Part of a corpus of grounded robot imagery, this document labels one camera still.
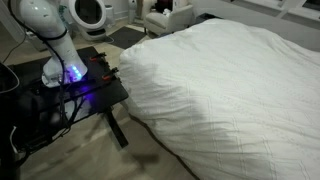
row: floor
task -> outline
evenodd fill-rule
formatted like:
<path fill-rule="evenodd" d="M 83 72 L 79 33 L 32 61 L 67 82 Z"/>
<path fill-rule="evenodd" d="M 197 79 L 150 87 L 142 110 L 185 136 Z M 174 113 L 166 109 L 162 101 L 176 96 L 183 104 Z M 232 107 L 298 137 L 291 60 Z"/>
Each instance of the floor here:
<path fill-rule="evenodd" d="M 126 25 L 126 20 L 118 21 L 107 34 Z M 143 31 L 138 26 L 129 27 Z M 1 24 L 0 34 L 2 60 L 17 43 Z M 152 34 L 146 36 L 139 43 L 153 37 Z M 123 49 L 112 44 L 87 42 L 78 33 L 73 40 L 77 49 L 94 46 L 98 52 L 106 52 L 110 65 L 118 66 Z M 14 51 L 7 64 L 47 56 L 47 51 L 38 52 L 31 44 L 24 43 Z M 120 104 L 114 108 L 114 116 L 128 138 L 128 147 L 120 149 L 106 120 L 95 115 L 76 124 L 68 135 L 32 155 L 20 170 L 21 180 L 195 179 L 139 121 L 132 120 Z"/>

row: bed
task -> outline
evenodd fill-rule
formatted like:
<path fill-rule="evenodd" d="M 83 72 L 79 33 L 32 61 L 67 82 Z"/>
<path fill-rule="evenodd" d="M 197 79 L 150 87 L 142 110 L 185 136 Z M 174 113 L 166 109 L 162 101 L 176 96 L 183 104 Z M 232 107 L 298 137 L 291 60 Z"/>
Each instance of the bed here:
<path fill-rule="evenodd" d="M 120 57 L 129 113 L 200 179 L 319 179 L 320 53 L 213 19 Z"/>

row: cushion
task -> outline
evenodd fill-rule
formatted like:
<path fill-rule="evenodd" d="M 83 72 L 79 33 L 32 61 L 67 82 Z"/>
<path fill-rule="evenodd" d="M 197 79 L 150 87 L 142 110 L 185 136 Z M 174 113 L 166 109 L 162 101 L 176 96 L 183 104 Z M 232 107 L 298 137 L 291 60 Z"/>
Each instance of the cushion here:
<path fill-rule="evenodd" d="M 149 13 L 146 16 L 147 21 L 149 21 L 159 27 L 162 27 L 163 29 L 167 28 L 168 19 L 169 18 L 167 16 L 160 14 L 160 13 L 157 13 L 157 12 Z"/>

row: white wall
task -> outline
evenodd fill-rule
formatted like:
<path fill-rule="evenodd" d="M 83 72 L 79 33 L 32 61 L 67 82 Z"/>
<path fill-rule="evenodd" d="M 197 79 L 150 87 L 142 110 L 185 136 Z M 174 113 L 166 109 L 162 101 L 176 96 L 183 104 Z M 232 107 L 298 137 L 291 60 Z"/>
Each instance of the white wall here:
<path fill-rule="evenodd" d="M 12 3 L 13 12 L 16 10 L 16 5 Z M 10 32 L 14 40 L 21 42 L 24 38 L 24 32 L 22 28 L 15 22 L 11 17 L 9 10 L 7 8 L 7 0 L 0 1 L 0 21 L 4 27 Z"/>
<path fill-rule="evenodd" d="M 128 0 L 104 0 L 105 4 L 112 5 L 114 8 L 115 19 L 128 17 Z"/>
<path fill-rule="evenodd" d="M 194 5 L 196 16 L 208 12 L 225 19 L 238 21 L 251 26 L 262 27 L 273 31 L 300 46 L 320 51 L 320 30 L 318 29 L 275 18 L 222 0 L 191 1 Z"/>

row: carpet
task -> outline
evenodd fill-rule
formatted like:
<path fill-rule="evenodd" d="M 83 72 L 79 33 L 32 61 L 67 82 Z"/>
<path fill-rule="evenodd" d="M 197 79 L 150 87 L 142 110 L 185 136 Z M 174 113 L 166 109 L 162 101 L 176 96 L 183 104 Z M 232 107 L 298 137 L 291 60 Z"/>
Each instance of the carpet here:
<path fill-rule="evenodd" d="M 122 27 L 118 31 L 111 34 L 109 37 L 114 39 L 112 45 L 122 49 L 128 49 L 138 43 L 145 36 L 146 35 L 143 32 L 128 27 Z"/>

